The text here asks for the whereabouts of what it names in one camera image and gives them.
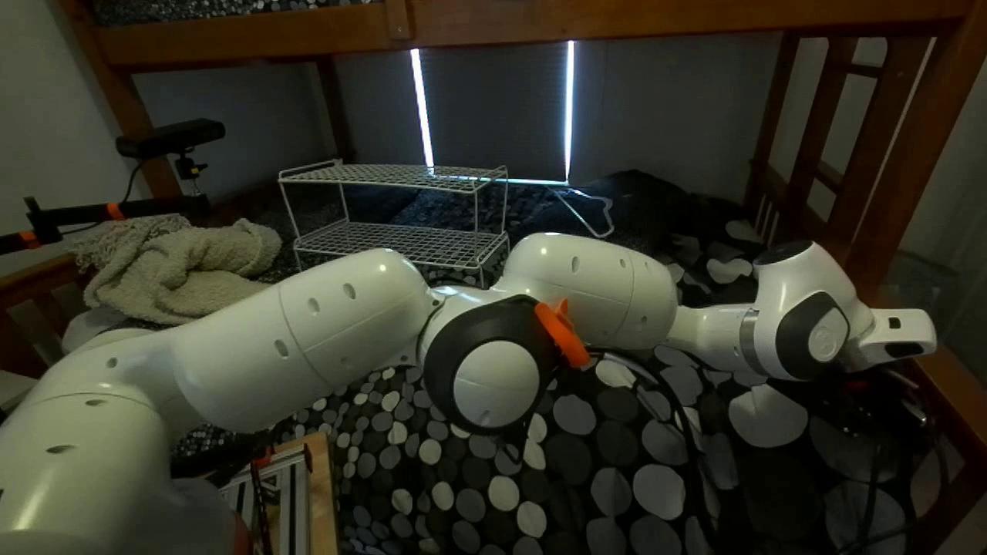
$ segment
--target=cable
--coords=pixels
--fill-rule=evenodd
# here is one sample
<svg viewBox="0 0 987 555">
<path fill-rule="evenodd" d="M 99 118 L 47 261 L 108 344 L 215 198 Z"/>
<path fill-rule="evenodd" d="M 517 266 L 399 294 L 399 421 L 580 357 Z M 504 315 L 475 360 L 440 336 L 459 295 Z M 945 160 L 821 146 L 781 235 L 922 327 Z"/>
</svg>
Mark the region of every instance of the cable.
<svg viewBox="0 0 987 555">
<path fill-rule="evenodd" d="M 123 198 L 121 198 L 121 203 L 127 203 L 129 201 L 129 195 L 131 195 L 131 185 L 135 185 L 135 171 L 146 165 L 146 160 L 140 160 L 131 168 L 129 168 L 129 179 L 127 179 L 127 189 L 123 189 Z"/>
<path fill-rule="evenodd" d="M 611 201 L 611 198 L 587 195 L 587 191 L 580 191 L 580 189 L 566 189 L 566 191 L 554 191 L 554 189 L 553 189 L 553 195 L 554 195 L 554 201 L 558 201 L 562 205 L 566 205 L 566 214 L 570 214 L 573 220 L 580 220 L 580 224 L 583 224 L 591 237 L 611 237 L 611 235 L 616 231 L 616 224 L 613 224 L 613 201 Z M 609 229 L 604 229 L 604 231 L 591 229 L 591 222 L 589 222 L 564 195 L 578 195 L 578 198 L 597 201 L 597 203 L 604 205 Z"/>
<path fill-rule="evenodd" d="M 924 404 L 924 395 L 918 387 L 916 387 L 916 404 L 924 413 L 928 404 Z M 930 457 L 939 462 L 939 497 L 941 497 L 945 486 L 949 485 L 949 462 L 946 462 L 946 454 L 945 454 L 945 445 L 941 445 L 933 418 L 928 418 L 928 441 L 930 441 Z M 839 549 L 839 555 L 858 555 L 872 541 L 884 541 L 884 540 L 895 540 L 895 536 L 905 536 L 905 532 L 912 529 L 912 524 L 905 524 L 905 526 L 892 526 L 892 529 L 868 536 L 871 532 L 871 517 L 872 517 L 872 503 L 877 503 L 872 497 L 877 497 L 877 457 L 872 457 L 872 469 L 871 469 L 871 491 L 868 491 L 868 509 L 862 509 L 859 532 L 858 532 L 858 540 L 851 546 Z"/>
<path fill-rule="evenodd" d="M 862 503 L 862 517 L 859 517 L 859 526 L 858 526 L 858 540 L 851 546 L 862 546 L 868 541 L 868 532 L 871 532 L 871 524 L 872 524 L 872 509 L 877 509 L 877 482 L 878 482 L 878 447 L 872 445 L 871 447 L 871 485 L 868 485 L 868 503 Z"/>
</svg>

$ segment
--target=wooden bed frame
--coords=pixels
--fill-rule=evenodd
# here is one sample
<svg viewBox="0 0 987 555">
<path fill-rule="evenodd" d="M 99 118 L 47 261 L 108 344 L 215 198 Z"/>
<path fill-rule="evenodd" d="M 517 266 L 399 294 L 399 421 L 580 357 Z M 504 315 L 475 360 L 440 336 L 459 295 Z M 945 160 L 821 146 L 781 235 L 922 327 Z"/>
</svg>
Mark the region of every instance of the wooden bed frame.
<svg viewBox="0 0 987 555">
<path fill-rule="evenodd" d="M 135 70 L 308 59 L 321 64 L 323 89 L 332 93 L 338 51 L 782 32 L 746 205 L 770 240 L 825 243 L 871 303 L 882 303 L 878 288 L 987 51 L 987 0 L 383 0 L 127 28 L 99 28 L 86 0 L 57 3 L 123 133 L 151 125 L 131 85 Z M 825 36 L 831 48 L 785 181 L 768 155 L 802 36 Z M 884 60 L 855 64 L 858 36 L 884 36 Z M 821 155 L 847 75 L 872 76 L 877 89 L 847 168 L 839 176 Z M 326 105 L 336 135 L 348 135 L 341 105 L 332 94 Z M 161 198 L 179 195 L 166 163 L 146 163 L 146 179 Z M 832 191 L 831 215 L 807 205 L 815 185 Z M 75 279 L 72 259 L 4 279 L 4 312 L 28 298 L 63 327 L 50 289 Z M 32 363 L 32 351 L 11 342 L 0 351 L 4 368 L 43 370 L 43 360 Z M 978 471 L 987 469 L 987 390 L 946 347 L 916 360 L 912 370 L 945 436 L 966 457 L 960 477 L 910 536 L 912 551 L 933 551 L 987 491 L 987 474 Z"/>
</svg>

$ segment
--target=wall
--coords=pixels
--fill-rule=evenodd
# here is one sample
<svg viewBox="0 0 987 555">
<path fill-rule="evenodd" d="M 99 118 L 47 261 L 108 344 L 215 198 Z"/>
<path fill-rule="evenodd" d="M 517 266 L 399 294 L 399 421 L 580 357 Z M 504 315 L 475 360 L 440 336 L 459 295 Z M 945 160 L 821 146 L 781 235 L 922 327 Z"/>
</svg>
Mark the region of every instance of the wall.
<svg viewBox="0 0 987 555">
<path fill-rule="evenodd" d="M 578 176 L 645 168 L 739 201 L 778 36 L 589 44 Z"/>
<path fill-rule="evenodd" d="M 123 191 L 127 163 L 50 3 L 0 3 L 0 235 L 28 224 L 20 198 L 43 205 Z"/>
<path fill-rule="evenodd" d="M 211 168 L 186 191 L 226 201 L 254 185 L 274 185 L 278 168 L 323 160 L 323 105 L 308 64 L 247 64 L 211 70 L 140 75 L 151 124 L 212 118 L 226 139 L 194 152 Z"/>
<path fill-rule="evenodd" d="M 960 113 L 933 179 L 908 231 L 912 245 L 941 253 L 941 332 L 952 351 L 987 379 L 987 70 Z"/>
<path fill-rule="evenodd" d="M 423 51 L 434 160 L 562 179 L 562 44 Z"/>
<path fill-rule="evenodd" d="M 348 133 L 361 163 L 423 163 L 406 51 L 336 60 Z"/>
</svg>

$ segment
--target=bed ladder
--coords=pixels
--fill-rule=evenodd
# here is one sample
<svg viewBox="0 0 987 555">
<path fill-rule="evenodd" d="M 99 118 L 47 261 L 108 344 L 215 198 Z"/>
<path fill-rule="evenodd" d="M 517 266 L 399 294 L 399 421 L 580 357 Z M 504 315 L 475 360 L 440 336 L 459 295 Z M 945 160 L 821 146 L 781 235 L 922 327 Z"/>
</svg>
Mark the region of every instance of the bed ladder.
<svg viewBox="0 0 987 555">
<path fill-rule="evenodd" d="M 821 237 L 825 251 L 841 259 L 855 240 L 868 214 L 868 198 L 882 171 L 901 113 L 910 102 L 916 76 L 922 70 L 928 36 L 884 36 L 888 51 L 882 64 L 855 60 L 855 36 L 831 36 L 824 75 L 805 118 L 802 146 L 790 181 L 768 163 L 774 133 L 785 102 L 794 64 L 800 56 L 797 35 L 785 35 L 774 64 L 774 83 L 766 105 L 763 135 L 751 158 L 746 185 L 746 205 L 757 214 L 757 224 L 768 243 L 794 237 Z M 839 112 L 847 76 L 871 76 L 877 89 L 868 105 L 868 118 L 858 133 L 858 147 L 846 171 L 824 160 L 824 147 Z M 825 189 L 832 208 L 824 215 L 807 205 L 815 189 Z"/>
</svg>

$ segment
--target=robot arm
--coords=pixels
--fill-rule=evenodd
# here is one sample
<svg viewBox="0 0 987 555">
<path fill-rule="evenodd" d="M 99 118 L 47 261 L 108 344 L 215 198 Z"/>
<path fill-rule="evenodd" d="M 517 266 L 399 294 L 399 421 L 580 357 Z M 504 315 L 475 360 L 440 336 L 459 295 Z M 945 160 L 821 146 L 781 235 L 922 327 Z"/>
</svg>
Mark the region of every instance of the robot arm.
<svg viewBox="0 0 987 555">
<path fill-rule="evenodd" d="M 215 551 L 230 517 L 194 511 L 212 497 L 170 482 L 170 441 L 270 426 L 413 347 L 431 312 L 417 268 L 373 251 L 186 327 L 86 342 L 0 428 L 0 551 Z M 215 541 L 182 546 L 194 524 Z"/>
<path fill-rule="evenodd" d="M 344 387 L 400 351 L 431 400 L 473 430 L 534 409 L 548 370 L 580 344 L 675 342 L 720 370 L 805 379 L 928 351 L 922 312 L 872 312 L 821 251 L 758 266 L 751 305 L 679 308 L 668 270 L 633 251 L 534 235 L 490 289 L 429 289 L 392 251 L 302 270 L 162 332 L 121 329 L 56 363 L 0 428 L 4 551 L 162 551 L 161 514 L 189 511 L 166 474 L 170 441 L 197 421 L 257 430 Z"/>
<path fill-rule="evenodd" d="M 589 237 L 529 235 L 512 251 L 490 289 L 455 288 L 444 289 L 444 298 L 440 316 L 429 325 L 423 340 L 427 383 L 431 400 L 473 430 L 524 421 L 548 379 L 542 368 L 553 360 L 540 351 L 547 342 L 558 342 L 529 327 L 534 308 L 493 312 L 495 298 L 548 305 L 564 298 L 570 308 L 564 320 L 596 347 L 654 351 L 665 342 L 714 370 L 770 379 L 805 383 L 832 370 L 832 360 L 841 360 L 841 370 L 862 370 L 933 347 L 924 312 L 868 308 L 835 259 L 817 243 L 763 259 L 758 295 L 748 305 L 686 308 L 673 275 L 635 251 Z"/>
</svg>

